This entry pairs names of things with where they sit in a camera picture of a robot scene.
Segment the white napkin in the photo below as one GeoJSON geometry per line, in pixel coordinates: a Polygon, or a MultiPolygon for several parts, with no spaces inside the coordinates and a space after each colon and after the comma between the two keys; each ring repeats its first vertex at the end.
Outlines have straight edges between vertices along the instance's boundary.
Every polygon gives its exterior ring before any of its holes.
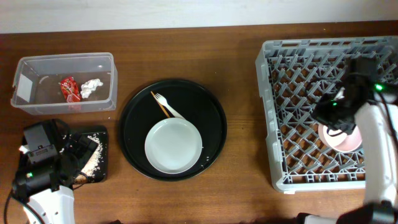
{"type": "Polygon", "coordinates": [[[103,82],[99,78],[85,82],[81,86],[81,97],[88,98],[99,86],[103,86],[103,82]]]}

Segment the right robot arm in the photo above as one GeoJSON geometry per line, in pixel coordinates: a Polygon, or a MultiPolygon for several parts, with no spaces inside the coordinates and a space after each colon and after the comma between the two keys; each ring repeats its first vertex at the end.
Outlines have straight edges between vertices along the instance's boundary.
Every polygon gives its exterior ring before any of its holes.
{"type": "Polygon", "coordinates": [[[383,83],[378,61],[346,61],[335,93],[325,93],[312,118],[336,133],[359,131],[364,151],[365,198],[362,207],[337,219],[300,213],[298,223],[397,223],[397,85],[383,83]]]}

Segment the white bowl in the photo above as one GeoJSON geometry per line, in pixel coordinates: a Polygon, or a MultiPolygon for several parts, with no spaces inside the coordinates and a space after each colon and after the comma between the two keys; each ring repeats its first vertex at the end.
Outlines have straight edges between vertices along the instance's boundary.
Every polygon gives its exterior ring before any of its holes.
{"type": "Polygon", "coordinates": [[[358,127],[355,127],[350,135],[341,130],[327,132],[328,128],[322,124],[318,125],[318,135],[323,144],[338,152],[351,152],[356,150],[362,144],[362,137],[358,127]]]}

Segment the red snack wrapper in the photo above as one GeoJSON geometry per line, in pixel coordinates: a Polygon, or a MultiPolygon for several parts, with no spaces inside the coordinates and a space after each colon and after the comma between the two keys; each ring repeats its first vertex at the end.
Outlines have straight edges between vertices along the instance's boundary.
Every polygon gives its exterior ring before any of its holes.
{"type": "Polygon", "coordinates": [[[81,101],[80,91],[73,77],[63,79],[59,85],[67,103],[78,103],[81,101]]]}

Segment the grey plate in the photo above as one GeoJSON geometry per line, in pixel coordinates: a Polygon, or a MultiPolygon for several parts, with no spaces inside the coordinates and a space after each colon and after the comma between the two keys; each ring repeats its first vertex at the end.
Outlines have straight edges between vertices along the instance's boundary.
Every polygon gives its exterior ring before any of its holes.
{"type": "Polygon", "coordinates": [[[146,136],[144,150],[150,165],[163,174],[181,174],[199,160],[203,141],[198,129],[182,118],[155,124],[146,136]]]}

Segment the rice and pasta leftovers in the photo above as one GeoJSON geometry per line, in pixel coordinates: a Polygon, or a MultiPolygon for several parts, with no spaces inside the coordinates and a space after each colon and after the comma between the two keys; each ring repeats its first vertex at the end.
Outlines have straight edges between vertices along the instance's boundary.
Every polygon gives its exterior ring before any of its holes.
{"type": "Polygon", "coordinates": [[[103,178],[103,172],[101,171],[101,163],[103,162],[103,143],[101,142],[100,134],[92,133],[87,135],[87,137],[97,142],[99,146],[81,170],[81,174],[79,174],[75,179],[75,184],[100,182],[103,178]]]}

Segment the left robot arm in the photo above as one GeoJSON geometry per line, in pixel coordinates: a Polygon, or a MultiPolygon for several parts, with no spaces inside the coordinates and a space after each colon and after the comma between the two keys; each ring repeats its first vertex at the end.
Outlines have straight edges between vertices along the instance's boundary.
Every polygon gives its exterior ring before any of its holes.
{"type": "Polygon", "coordinates": [[[29,223],[74,223],[73,184],[97,147],[60,119],[24,128],[10,197],[23,206],[29,223]]]}

